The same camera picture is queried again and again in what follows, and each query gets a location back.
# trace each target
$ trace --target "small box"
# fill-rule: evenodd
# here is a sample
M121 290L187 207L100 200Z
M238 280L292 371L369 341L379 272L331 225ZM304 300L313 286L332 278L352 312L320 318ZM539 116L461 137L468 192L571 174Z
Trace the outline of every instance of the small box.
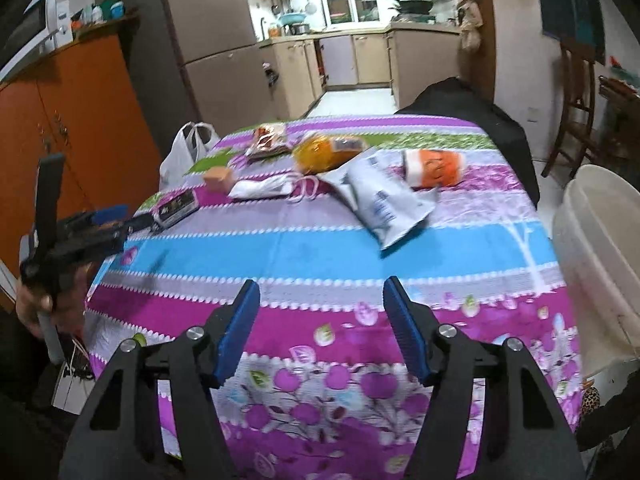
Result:
M227 195L236 184L236 178L231 168L215 166L204 174L204 182L209 191Z

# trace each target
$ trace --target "human hand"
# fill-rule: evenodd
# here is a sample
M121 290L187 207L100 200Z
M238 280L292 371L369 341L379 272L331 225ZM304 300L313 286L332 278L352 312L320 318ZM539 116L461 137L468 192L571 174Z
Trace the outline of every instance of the human hand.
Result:
M52 313L53 300L42 288L28 287L18 280L15 311L20 322L38 339L42 329L38 322L39 312L51 314L53 323L60 332L75 333L84 323L84 298L88 291L88 266L79 267L74 274L73 287L58 294L56 309Z

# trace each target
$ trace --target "purple striped tablecloth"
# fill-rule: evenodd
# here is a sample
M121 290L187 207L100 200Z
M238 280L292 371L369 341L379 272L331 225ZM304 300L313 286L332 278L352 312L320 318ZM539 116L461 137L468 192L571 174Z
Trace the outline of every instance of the purple striped tablecloth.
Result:
M377 146L391 170L403 148L457 150L463 181L441 193L429 225L381 254L377 240L330 190L314 197L234 203L209 192L202 173L229 165L243 178L292 170L290 155L248 164L251 131L222 139L182 185L201 209L155 237L134 236L102 266L85 334L99 375L124 338L168 341L260 285L261 309L238 371L214 392L233 459L247 478L397 479L418 437L431 391L406 371L382 308L397 275L412 300L473 338L521 338L575 426L580 408L577 330L552 246L513 171L474 124L432 116L322 118L288 123L353 133ZM473 471L484 386L474 386L459 475ZM165 449L179 455L168 384L159 385Z

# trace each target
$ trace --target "electrical outlet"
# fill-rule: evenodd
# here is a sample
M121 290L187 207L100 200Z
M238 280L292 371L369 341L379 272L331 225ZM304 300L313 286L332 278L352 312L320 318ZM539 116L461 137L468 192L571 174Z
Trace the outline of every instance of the electrical outlet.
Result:
M527 108L527 123L537 123L540 120L540 108Z

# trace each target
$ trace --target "wooden chair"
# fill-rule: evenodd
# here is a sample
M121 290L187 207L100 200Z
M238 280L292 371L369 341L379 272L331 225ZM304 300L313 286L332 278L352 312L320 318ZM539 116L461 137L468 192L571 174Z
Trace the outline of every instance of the wooden chair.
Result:
M600 149L591 139L593 130L593 113L596 100L595 76L595 50L587 45L576 43L574 40L565 39L560 42L562 53L562 86L564 100L562 104L562 116L556 142L549 155L548 163L542 170L542 176L547 176L556 163L558 155L564 156L572 165L570 176L573 178L580 168L582 160L586 156L591 162L600 158ZM576 110L582 115L586 114L586 122L574 120ZM580 143L577 158L573 158L562 148L564 136L569 134Z

